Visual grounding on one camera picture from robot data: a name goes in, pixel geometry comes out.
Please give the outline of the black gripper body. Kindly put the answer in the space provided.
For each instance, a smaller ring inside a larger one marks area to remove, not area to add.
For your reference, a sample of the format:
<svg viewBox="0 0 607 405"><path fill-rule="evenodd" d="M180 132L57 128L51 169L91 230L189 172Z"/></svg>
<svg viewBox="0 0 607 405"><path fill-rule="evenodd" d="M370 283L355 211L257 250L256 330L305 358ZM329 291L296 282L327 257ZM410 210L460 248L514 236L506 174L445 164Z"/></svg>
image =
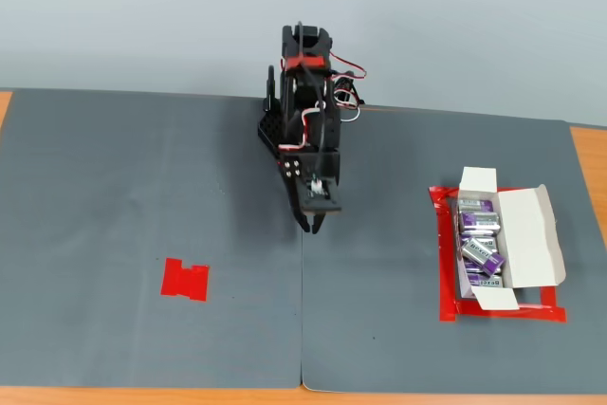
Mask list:
<svg viewBox="0 0 607 405"><path fill-rule="evenodd" d="M325 151L322 154L320 168L317 168L317 152L303 152L299 154L301 172L304 178L313 176L320 179L334 178L340 183L340 152L338 150Z"/></svg>

